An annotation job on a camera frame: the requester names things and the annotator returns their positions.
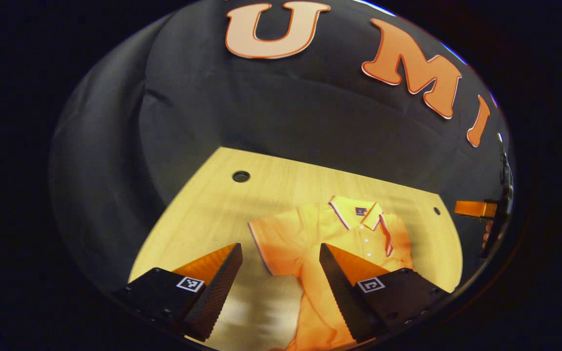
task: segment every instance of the orange polo shirt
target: orange polo shirt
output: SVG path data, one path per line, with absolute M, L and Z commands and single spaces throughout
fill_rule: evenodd
M 296 335 L 287 351 L 355 344 L 320 264 L 321 243 L 388 271 L 413 268 L 404 223 L 376 202 L 334 196 L 328 203 L 301 205 L 248 226 L 270 273 L 292 274 L 303 286 Z

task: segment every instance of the wooden table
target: wooden table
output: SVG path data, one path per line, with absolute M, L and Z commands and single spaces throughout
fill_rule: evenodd
M 234 182 L 248 171 L 247 182 Z M 296 331 L 302 288 L 293 276 L 270 275 L 247 222 L 333 195 L 372 200 L 407 226 L 414 269 L 447 292 L 459 284 L 459 235 L 440 196 L 278 157 L 221 147 L 159 218 L 132 267 L 134 280 L 153 267 L 173 270 L 240 242 L 243 263 L 205 345 L 221 351 L 284 348 Z

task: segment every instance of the wooden tabletop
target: wooden tabletop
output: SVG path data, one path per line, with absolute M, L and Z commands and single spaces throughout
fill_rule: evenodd
M 236 171 L 250 179 L 238 183 Z M 293 276 L 272 276 L 247 222 L 333 195 L 378 202 L 408 229 L 415 271 L 447 292 L 459 284 L 459 235 L 440 196 L 383 180 L 284 158 L 221 147 L 159 218 L 138 253 L 129 280 L 153 267 L 169 271 L 234 242 L 243 263 L 211 337 L 220 351 L 267 351 L 294 338 L 302 288 Z

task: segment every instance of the orange letter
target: orange letter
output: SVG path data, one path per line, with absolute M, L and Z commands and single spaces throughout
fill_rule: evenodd
M 482 135 L 482 131 L 484 131 L 487 118 L 489 117 L 489 106 L 487 106 L 487 103 L 484 102 L 484 98 L 480 95 L 478 96 L 478 102 L 480 103 L 480 107 L 478 107 L 477 120 L 474 122 L 474 126 L 468 129 L 468 141 L 473 147 L 478 147 L 480 145 L 480 136 Z
M 331 9 L 318 2 L 286 2 L 283 7 L 292 10 L 287 34 L 277 40 L 260 40 L 255 35 L 259 15 L 270 7 L 270 4 L 254 4 L 227 13 L 231 18 L 225 39 L 229 51 L 248 59 L 279 59 L 297 54 L 312 42 L 320 11 Z
M 398 74 L 400 59 L 404 64 L 404 74 L 409 92 L 417 94 L 435 80 L 431 91 L 424 93 L 424 102 L 446 119 L 453 115 L 457 85 L 461 73 L 443 56 L 437 55 L 426 60 L 422 50 L 411 36 L 380 19 L 371 22 L 381 29 L 381 46 L 373 62 L 361 65 L 363 72 L 372 78 L 397 86 L 402 82 Z

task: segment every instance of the shirt collar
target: shirt collar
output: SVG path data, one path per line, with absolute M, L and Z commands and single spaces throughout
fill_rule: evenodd
M 346 229 L 350 229 L 349 222 L 343 217 L 340 209 L 344 209 L 346 207 L 354 206 L 357 204 L 359 200 L 353 200 L 352 198 L 346 198 L 342 196 L 334 196 L 331 198 L 330 202 L 328 203 L 333 207 L 337 217 L 341 220 L 342 224 Z M 377 229 L 377 225 L 379 225 L 379 221 L 381 220 L 381 214 L 383 214 L 383 210 L 381 206 L 377 202 L 373 202 L 372 206 L 368 209 L 368 212 L 363 216 L 363 220 L 361 221 L 362 225 L 370 228 L 372 231 Z

